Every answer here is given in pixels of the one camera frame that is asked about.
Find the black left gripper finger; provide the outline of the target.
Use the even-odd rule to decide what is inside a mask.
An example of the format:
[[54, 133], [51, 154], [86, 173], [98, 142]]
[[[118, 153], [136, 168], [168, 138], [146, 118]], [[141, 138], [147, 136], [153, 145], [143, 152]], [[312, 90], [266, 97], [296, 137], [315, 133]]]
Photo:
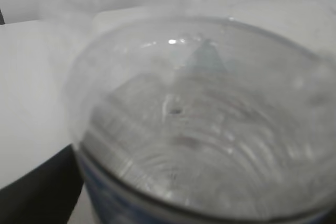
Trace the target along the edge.
[[67, 223], [82, 187], [74, 151], [67, 146], [1, 189], [1, 223]]

